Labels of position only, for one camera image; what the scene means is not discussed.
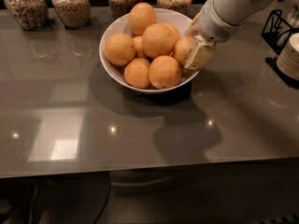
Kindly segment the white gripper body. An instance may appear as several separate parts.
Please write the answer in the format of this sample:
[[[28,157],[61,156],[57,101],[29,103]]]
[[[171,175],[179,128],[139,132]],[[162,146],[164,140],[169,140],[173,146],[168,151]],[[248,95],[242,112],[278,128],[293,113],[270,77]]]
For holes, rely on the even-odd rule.
[[[231,25],[220,17],[214,0],[207,0],[201,7],[197,24],[200,36],[215,43],[228,41],[240,29],[239,26]]]

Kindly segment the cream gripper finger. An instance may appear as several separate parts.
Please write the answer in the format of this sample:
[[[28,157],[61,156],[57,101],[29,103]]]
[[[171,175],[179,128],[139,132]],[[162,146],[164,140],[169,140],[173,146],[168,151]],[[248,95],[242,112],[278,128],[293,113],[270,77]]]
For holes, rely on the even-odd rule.
[[[192,22],[190,23],[189,27],[185,31],[186,36],[195,37],[199,35],[198,20],[199,20],[199,14],[196,14]]]
[[[216,45],[214,42],[208,42],[205,39],[196,39],[192,47],[192,52],[184,68],[187,70],[198,71],[203,68],[215,54]]]

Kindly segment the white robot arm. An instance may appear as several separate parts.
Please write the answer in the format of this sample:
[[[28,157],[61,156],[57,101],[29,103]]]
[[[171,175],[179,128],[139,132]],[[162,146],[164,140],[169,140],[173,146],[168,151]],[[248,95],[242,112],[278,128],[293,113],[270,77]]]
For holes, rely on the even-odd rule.
[[[216,52],[216,44],[223,43],[237,33],[244,21],[277,0],[206,0],[185,32],[194,37],[187,70],[200,70]],[[299,0],[283,0],[297,6]]]

